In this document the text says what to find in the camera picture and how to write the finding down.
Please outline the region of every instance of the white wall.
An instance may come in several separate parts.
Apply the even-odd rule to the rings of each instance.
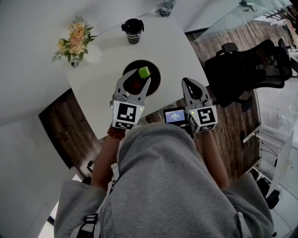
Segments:
[[[38,116],[0,127],[0,236],[38,237],[69,169]]]

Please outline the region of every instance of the glass door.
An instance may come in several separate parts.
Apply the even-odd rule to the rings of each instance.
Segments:
[[[242,0],[239,2],[239,6],[226,14],[223,18],[196,38],[195,41],[231,31],[257,17],[288,5],[291,5],[289,0]]]

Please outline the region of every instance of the wooden floor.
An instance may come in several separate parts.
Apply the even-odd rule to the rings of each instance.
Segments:
[[[286,32],[277,26],[269,26],[265,23],[252,22],[232,32],[213,36],[194,42],[193,35],[187,36],[193,46],[202,65],[204,62],[215,56],[221,49],[221,45],[227,42],[237,44],[239,50],[247,50],[259,44],[263,40],[271,39],[275,44],[280,37],[286,40]],[[213,93],[208,88],[210,96],[214,99]],[[253,92],[244,93],[242,98],[254,97]],[[166,108],[185,106],[184,100],[173,102]],[[241,131],[249,134],[258,125],[257,106],[242,113],[239,104],[231,104],[226,108],[217,106],[218,125],[213,130],[220,154],[224,160],[230,181],[236,180],[247,171],[259,156],[259,143],[251,138],[248,143],[243,144],[240,140]],[[68,90],[46,108],[40,119],[56,150],[68,166],[74,165],[85,176],[90,173],[86,169],[89,161],[95,161],[104,138],[98,140],[92,132],[86,118],[84,117],[72,90]],[[158,110],[141,119],[141,123],[163,121],[163,111]],[[201,151],[200,135],[195,137],[198,151]]]

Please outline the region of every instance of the cable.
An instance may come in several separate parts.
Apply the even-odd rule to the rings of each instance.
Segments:
[[[268,152],[268,153],[270,153],[270,154],[273,154],[273,155],[275,155],[276,157],[278,157],[278,155],[276,155],[276,154],[274,154],[274,153],[272,153],[272,152],[270,152],[270,151],[266,151],[266,152]]]
[[[266,145],[265,143],[263,143],[262,141],[261,141],[261,143],[263,144],[263,145],[265,145],[265,146],[267,146],[276,156],[278,156],[278,154],[276,154],[268,145]]]

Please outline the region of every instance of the green leaf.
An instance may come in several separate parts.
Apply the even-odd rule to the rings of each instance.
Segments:
[[[83,58],[84,58],[84,53],[80,53],[80,54],[79,54],[79,60],[82,61]]]

